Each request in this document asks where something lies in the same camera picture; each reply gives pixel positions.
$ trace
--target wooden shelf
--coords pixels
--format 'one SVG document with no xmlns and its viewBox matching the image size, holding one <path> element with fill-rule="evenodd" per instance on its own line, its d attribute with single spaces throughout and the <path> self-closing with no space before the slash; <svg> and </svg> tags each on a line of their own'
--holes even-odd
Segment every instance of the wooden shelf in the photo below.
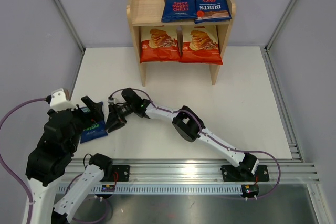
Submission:
<svg viewBox="0 0 336 224">
<path fill-rule="evenodd" d="M 223 58 L 225 48 L 230 35 L 231 27 L 236 16 L 235 0 L 227 0 L 228 7 L 232 16 L 231 20 L 224 22 L 203 22 L 202 25 L 216 25 L 218 33 L 218 44 L 220 55 Z M 139 64 L 139 71 L 141 76 L 142 85 L 145 86 L 146 82 L 146 63 L 140 64 L 141 53 L 141 26 L 157 26 L 157 25 L 194 25 L 193 20 L 181 22 L 161 22 L 164 0 L 128 0 L 127 4 L 127 18 L 131 30 L 134 50 Z M 211 81 L 214 85 L 219 73 L 220 65 L 209 65 Z"/>
</svg>

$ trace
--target chip bag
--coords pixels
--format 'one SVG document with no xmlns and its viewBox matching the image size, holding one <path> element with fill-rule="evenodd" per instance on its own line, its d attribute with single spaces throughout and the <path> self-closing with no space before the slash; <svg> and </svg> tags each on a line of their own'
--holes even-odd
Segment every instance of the chip bag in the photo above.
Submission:
<svg viewBox="0 0 336 224">
<path fill-rule="evenodd" d="M 177 26 L 141 27 L 140 63 L 148 61 L 180 61 Z"/>
<path fill-rule="evenodd" d="M 180 62 L 222 65 L 215 25 L 182 26 L 183 46 Z"/>
<path fill-rule="evenodd" d="M 226 0 L 196 0 L 195 23 L 216 22 L 231 19 Z"/>
<path fill-rule="evenodd" d="M 196 19 L 195 0 L 164 0 L 162 22 Z"/>
</svg>

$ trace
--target shelf board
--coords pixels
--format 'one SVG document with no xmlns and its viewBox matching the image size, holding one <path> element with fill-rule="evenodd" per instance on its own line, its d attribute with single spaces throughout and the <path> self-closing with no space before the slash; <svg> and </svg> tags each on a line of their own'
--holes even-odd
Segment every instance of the shelf board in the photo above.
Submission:
<svg viewBox="0 0 336 224">
<path fill-rule="evenodd" d="M 194 25 L 193 20 L 181 22 L 161 22 L 164 9 L 164 0 L 133 0 L 132 25 L 133 26 L 178 26 Z M 203 22 L 202 25 L 222 25 L 229 24 L 230 21 L 223 22 Z"/>
</svg>

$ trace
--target orange snack bag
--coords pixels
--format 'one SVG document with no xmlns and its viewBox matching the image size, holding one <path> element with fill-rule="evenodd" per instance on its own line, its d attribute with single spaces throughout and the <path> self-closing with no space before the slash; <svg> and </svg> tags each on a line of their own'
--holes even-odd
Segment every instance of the orange snack bag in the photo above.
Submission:
<svg viewBox="0 0 336 224">
<path fill-rule="evenodd" d="M 177 26 L 141 27 L 140 63 L 148 61 L 180 61 Z"/>
<path fill-rule="evenodd" d="M 182 26 L 183 46 L 180 62 L 222 65 L 215 25 Z"/>
</svg>

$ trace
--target perforated metal strip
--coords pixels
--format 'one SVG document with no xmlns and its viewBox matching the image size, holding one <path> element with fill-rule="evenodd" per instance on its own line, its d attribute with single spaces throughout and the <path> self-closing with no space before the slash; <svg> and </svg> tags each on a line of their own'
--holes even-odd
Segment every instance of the perforated metal strip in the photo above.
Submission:
<svg viewBox="0 0 336 224">
<path fill-rule="evenodd" d="M 57 193 L 63 194 L 67 184 L 61 184 Z M 96 185 L 92 194 L 138 194 L 138 195 L 239 195 L 241 185 L 127 185 L 119 184 L 115 192 L 102 191 L 102 185 Z"/>
</svg>

